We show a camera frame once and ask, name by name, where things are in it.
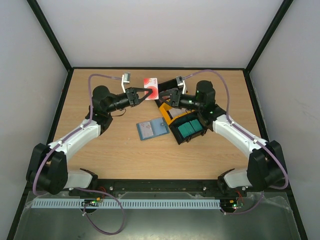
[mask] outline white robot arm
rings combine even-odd
[[[139,98],[138,92],[146,93]],[[92,107],[82,123],[64,137],[48,145],[34,147],[26,180],[51,194],[68,188],[88,188],[98,176],[86,169],[69,170],[72,156],[91,140],[103,134],[113,118],[111,112],[139,105],[152,93],[148,88],[129,87],[124,93],[110,93],[106,86],[93,90]]]
[[[178,86],[184,85],[182,77],[177,77],[176,81]],[[225,137],[248,158],[248,167],[231,169],[218,177],[218,187],[222,193],[237,187],[253,187],[256,191],[263,191],[283,177],[288,179],[279,143],[268,142],[237,124],[216,104],[216,92],[210,81],[199,81],[195,92],[195,95],[190,95],[171,89],[160,93],[159,99],[173,108],[196,111],[203,127]]]

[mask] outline wooden tabletop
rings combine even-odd
[[[159,83],[176,76],[187,76],[195,70],[115,70],[75,69],[67,92],[54,140],[77,127],[88,114],[88,77],[93,73],[121,77],[131,73],[130,87],[143,88],[144,78],[157,78]],[[230,91],[230,115],[244,128],[260,136],[243,72],[218,71]],[[186,80],[190,94],[201,80],[212,81],[216,103],[226,109],[227,96],[221,80],[210,72]],[[91,89],[105,85],[111,93],[122,93],[121,81],[93,77]],[[173,134],[141,141],[137,123],[162,117],[156,103],[145,100],[127,108],[124,116],[114,117],[109,129],[84,146],[68,163],[69,169],[88,169],[100,179],[216,179],[232,168],[247,167],[248,160],[222,136],[210,130],[204,136],[178,145]]]

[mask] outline gray wall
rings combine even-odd
[[[282,0],[38,0],[72,66],[245,68]]]
[[[33,147],[46,143],[67,72],[25,0],[0,8],[0,240],[16,213]]]
[[[271,140],[282,144],[304,227],[319,239],[320,1],[295,0],[254,67]]]

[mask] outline black frame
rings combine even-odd
[[[52,126],[49,132],[49,136],[47,139],[47,144],[52,142],[57,130],[57,126],[59,123],[59,119],[60,119],[60,115],[65,103],[65,99],[68,93],[68,88],[74,73],[75,69],[150,69],[150,70],[204,70],[204,69],[212,69],[212,70],[238,70],[238,71],[242,71],[243,75],[244,75],[244,79],[246,82],[246,86],[248,89],[248,93],[251,99],[251,103],[252,103],[252,107],[253,107],[253,111],[255,114],[255,118],[257,121],[257,125],[260,131],[260,135],[262,138],[269,140],[268,138],[268,134],[266,131],[266,126],[260,111],[260,106],[258,104],[258,100],[256,97],[256,93],[255,90],[253,88],[253,84],[250,78],[250,72],[252,71],[253,67],[255,66],[255,64],[257,63],[260,55],[262,54],[262,52],[264,51],[265,47],[267,46],[269,40],[271,39],[273,33],[276,31],[278,25],[280,24],[281,20],[283,19],[283,17],[285,16],[286,12],[288,11],[291,3],[293,2],[293,0],[284,0],[279,8],[279,10],[277,11],[276,15],[274,16],[269,28],[267,29],[266,33],[264,34],[260,44],[258,45],[257,49],[255,50],[251,60],[249,61],[248,65],[246,68],[223,68],[223,67],[216,67],[216,68],[212,68],[212,67],[189,67],[189,68],[185,68],[185,67],[72,67],[63,51],[63,49],[61,48],[54,32],[52,31],[44,13],[42,12],[37,0],[27,0],[27,2],[29,3],[32,11],[34,12],[36,18],[38,19],[40,25],[42,26],[44,32],[46,33],[48,39],[50,40],[53,48],[55,49],[57,55],[59,56],[61,62],[63,63],[65,69],[67,70],[68,74],[65,80],[65,84],[63,87],[63,91],[58,103],[58,107],[56,110],[56,113],[54,115],[54,119],[52,122]],[[220,194],[220,192],[218,191],[217,188],[217,180],[148,180],[148,179],[143,179],[143,180],[130,180],[130,179],[100,179],[99,183],[103,186],[112,186],[114,188],[114,190],[116,190],[118,187],[117,186],[121,186],[121,188],[123,188],[123,186],[125,186],[126,189],[130,189],[131,191],[141,191],[143,190],[144,192],[147,191],[146,190],[146,183],[149,183],[149,186],[157,186],[157,188],[161,189],[165,189],[166,191],[170,191],[170,189],[168,189],[170,186],[170,188],[175,191],[175,192],[193,192],[193,191],[197,191],[197,192],[202,192],[202,194],[204,196],[207,197],[216,197],[219,199],[232,199],[235,196],[234,195],[227,195],[227,196],[222,196]],[[207,190],[203,190],[203,187],[205,186],[210,186],[209,189],[210,191]],[[19,206],[17,208],[16,214],[14,216],[7,240],[12,240],[14,239],[15,233],[17,231],[17,227],[19,224],[19,220],[20,220],[20,216],[23,212],[26,200],[27,200],[27,196],[29,191],[32,191],[32,186],[31,184],[27,183],[25,186],[25,189],[23,191]],[[304,225],[302,223],[299,211],[298,211],[298,207],[295,201],[295,197],[293,195],[293,192],[291,190],[290,187],[288,187],[285,190],[275,190],[275,189],[267,189],[266,192],[286,192],[287,197],[289,199],[289,204],[291,206],[291,209],[293,211],[293,215],[295,218],[295,222],[297,224],[298,227],[298,231],[300,234],[300,237],[302,240],[307,240],[307,234],[304,228]]]

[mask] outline red card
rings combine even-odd
[[[152,93],[148,96],[145,100],[157,100],[159,99],[159,92],[158,92],[158,79],[153,78],[145,78],[144,80],[144,88],[145,89],[152,89]]]

